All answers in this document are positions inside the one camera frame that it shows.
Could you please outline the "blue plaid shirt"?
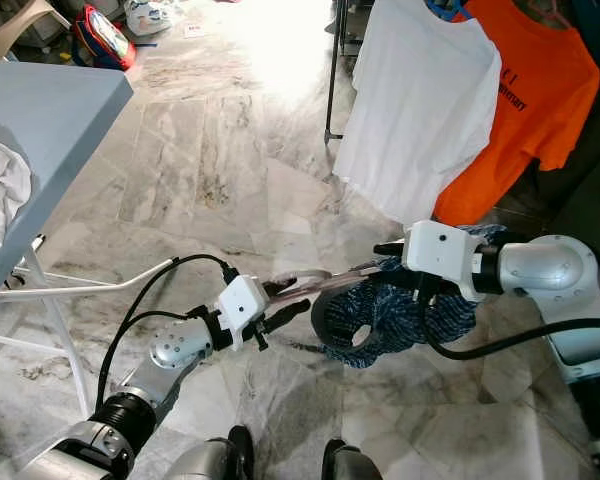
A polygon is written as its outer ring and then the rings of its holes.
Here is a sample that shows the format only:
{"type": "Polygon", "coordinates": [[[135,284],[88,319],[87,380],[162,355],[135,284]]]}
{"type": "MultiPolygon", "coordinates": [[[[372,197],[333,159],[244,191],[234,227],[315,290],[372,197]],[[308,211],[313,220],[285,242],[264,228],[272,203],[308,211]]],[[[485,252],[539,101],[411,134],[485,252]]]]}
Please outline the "blue plaid shirt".
{"type": "MultiPolygon", "coordinates": [[[[376,260],[383,268],[404,268],[397,257],[376,260]]],[[[378,357],[427,343],[422,326],[442,343],[468,334],[477,324],[478,303],[457,293],[438,294],[420,311],[413,291],[368,279],[345,291],[319,294],[310,316],[320,351],[354,369],[368,369],[378,357]]]]}

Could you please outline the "pink clothes hanger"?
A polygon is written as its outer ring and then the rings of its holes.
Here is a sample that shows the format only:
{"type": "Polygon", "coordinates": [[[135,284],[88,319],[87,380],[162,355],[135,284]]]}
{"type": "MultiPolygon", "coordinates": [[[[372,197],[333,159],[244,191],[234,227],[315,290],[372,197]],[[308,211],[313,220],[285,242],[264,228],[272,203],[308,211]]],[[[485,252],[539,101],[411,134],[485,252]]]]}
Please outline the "pink clothes hanger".
{"type": "Polygon", "coordinates": [[[294,279],[295,283],[282,289],[277,294],[272,294],[271,305],[286,305],[286,303],[300,300],[300,298],[309,296],[309,294],[336,291],[336,289],[344,288],[346,285],[363,282],[370,275],[377,274],[379,271],[381,271],[381,266],[377,262],[367,262],[367,264],[355,266],[355,268],[340,271],[340,273],[315,269],[285,271],[285,273],[277,276],[277,282],[294,279]]]}

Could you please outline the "white hanging T-shirt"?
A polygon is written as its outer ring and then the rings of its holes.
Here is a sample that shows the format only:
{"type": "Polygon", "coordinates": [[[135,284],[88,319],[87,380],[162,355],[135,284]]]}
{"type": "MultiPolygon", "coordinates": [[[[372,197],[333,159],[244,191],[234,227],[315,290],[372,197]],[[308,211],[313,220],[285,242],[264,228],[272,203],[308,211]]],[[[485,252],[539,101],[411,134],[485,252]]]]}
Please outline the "white hanging T-shirt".
{"type": "Polygon", "coordinates": [[[333,173],[396,223],[431,218],[488,145],[501,67],[478,19],[450,22],[425,0],[376,0],[333,173]]]}

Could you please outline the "robot left leg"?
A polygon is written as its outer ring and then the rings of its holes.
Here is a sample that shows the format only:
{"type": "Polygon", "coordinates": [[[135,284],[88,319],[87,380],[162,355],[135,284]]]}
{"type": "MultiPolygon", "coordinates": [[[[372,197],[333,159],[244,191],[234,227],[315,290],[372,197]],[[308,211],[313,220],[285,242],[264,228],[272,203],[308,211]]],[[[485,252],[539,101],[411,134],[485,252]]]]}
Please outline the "robot left leg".
{"type": "Polygon", "coordinates": [[[162,480],[253,480],[254,440],[245,425],[187,449],[168,467],[162,480]]]}

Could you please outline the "robot leg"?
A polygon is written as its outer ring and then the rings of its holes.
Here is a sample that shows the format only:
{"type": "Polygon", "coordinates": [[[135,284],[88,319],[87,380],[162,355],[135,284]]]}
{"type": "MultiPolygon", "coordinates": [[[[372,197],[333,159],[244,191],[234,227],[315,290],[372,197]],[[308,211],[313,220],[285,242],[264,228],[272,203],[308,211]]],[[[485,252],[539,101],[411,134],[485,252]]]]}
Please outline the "robot leg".
{"type": "Polygon", "coordinates": [[[329,439],[324,448],[320,480],[384,480],[376,463],[344,439],[329,439]]]}
{"type": "Polygon", "coordinates": [[[254,440],[245,425],[187,449],[168,467],[162,480],[253,480],[254,440]]]}

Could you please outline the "dark green sofa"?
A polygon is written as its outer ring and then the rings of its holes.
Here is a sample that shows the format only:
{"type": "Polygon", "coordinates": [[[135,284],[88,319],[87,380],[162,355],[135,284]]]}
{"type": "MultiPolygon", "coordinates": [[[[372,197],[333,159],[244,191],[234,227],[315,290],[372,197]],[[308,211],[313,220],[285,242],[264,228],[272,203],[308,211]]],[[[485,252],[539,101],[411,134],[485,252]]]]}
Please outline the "dark green sofa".
{"type": "MultiPolygon", "coordinates": [[[[555,287],[532,298],[553,325],[600,319],[600,100],[566,164],[538,174],[537,184],[552,212],[537,243],[570,261],[553,274],[555,287]]],[[[555,333],[550,344],[589,438],[600,444],[600,328],[555,333]]]]}

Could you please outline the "robot right leg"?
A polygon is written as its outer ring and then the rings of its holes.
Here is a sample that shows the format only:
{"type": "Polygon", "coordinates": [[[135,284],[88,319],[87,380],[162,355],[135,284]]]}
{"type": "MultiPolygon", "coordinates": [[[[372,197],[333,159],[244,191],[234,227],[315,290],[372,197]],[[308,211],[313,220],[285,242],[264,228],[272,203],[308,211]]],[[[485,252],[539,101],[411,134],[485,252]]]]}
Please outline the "robot right leg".
{"type": "Polygon", "coordinates": [[[320,480],[384,480],[376,463],[344,439],[329,439],[324,448],[320,480]]]}

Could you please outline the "black clothes rack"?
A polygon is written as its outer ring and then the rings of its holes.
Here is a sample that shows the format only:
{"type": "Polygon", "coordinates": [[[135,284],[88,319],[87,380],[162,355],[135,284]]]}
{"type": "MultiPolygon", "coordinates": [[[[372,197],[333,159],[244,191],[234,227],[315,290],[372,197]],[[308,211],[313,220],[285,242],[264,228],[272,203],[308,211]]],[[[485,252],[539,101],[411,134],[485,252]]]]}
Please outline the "black clothes rack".
{"type": "Polygon", "coordinates": [[[333,0],[332,45],[329,50],[329,78],[326,104],[326,122],[324,122],[324,143],[329,145],[333,140],[341,140],[342,134],[333,132],[332,120],[335,114],[335,95],[337,90],[338,64],[344,55],[347,17],[349,17],[350,0],[333,0]]]}

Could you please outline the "orange hanging T-shirt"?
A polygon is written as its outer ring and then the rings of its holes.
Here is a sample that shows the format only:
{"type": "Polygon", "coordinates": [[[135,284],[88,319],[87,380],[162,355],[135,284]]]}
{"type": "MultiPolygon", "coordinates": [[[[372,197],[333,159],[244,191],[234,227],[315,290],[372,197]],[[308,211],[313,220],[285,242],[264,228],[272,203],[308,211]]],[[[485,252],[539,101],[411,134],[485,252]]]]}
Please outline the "orange hanging T-shirt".
{"type": "Polygon", "coordinates": [[[438,196],[434,220],[478,223],[536,163],[560,169],[600,88],[600,68],[561,0],[466,0],[502,59],[489,142],[438,196]]]}

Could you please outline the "light blue folding table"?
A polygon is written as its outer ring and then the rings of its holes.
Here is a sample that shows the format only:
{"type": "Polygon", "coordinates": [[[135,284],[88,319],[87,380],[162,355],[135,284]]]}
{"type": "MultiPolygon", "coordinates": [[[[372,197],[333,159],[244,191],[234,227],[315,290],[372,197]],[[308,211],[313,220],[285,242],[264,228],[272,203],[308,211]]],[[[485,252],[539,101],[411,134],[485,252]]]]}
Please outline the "light blue folding table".
{"type": "Polygon", "coordinates": [[[0,61],[0,143],[24,157],[30,200],[0,246],[0,285],[29,251],[132,97],[121,70],[0,61]]]}

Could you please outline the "white printed plastic bag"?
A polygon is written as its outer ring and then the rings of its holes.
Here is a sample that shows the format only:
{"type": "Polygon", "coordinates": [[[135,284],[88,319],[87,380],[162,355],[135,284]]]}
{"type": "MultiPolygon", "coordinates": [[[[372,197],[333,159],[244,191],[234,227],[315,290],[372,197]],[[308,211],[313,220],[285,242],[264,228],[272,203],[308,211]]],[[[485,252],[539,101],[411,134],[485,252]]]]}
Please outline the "white printed plastic bag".
{"type": "Polygon", "coordinates": [[[181,18],[182,8],[175,0],[126,0],[123,17],[131,33],[152,36],[167,31],[181,18]]]}

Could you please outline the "red blue backpack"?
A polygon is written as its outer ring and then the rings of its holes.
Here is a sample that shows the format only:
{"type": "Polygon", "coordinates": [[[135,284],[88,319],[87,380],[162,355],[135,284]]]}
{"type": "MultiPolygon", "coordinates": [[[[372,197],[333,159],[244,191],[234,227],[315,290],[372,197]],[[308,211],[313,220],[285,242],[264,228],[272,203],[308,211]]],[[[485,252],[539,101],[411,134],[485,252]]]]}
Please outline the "red blue backpack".
{"type": "Polygon", "coordinates": [[[135,46],[94,6],[85,5],[71,22],[70,58],[77,67],[128,70],[134,67],[135,46]]]}

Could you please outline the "cream plastic chair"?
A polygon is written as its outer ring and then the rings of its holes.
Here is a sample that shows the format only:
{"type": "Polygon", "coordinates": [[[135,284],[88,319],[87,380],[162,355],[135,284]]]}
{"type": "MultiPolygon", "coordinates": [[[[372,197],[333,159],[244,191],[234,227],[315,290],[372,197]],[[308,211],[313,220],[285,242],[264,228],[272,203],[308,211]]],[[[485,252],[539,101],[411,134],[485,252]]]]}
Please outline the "cream plastic chair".
{"type": "Polygon", "coordinates": [[[12,18],[0,26],[0,60],[7,61],[18,37],[43,18],[56,20],[64,31],[71,29],[71,23],[59,14],[48,0],[27,0],[27,3],[12,18]]]}

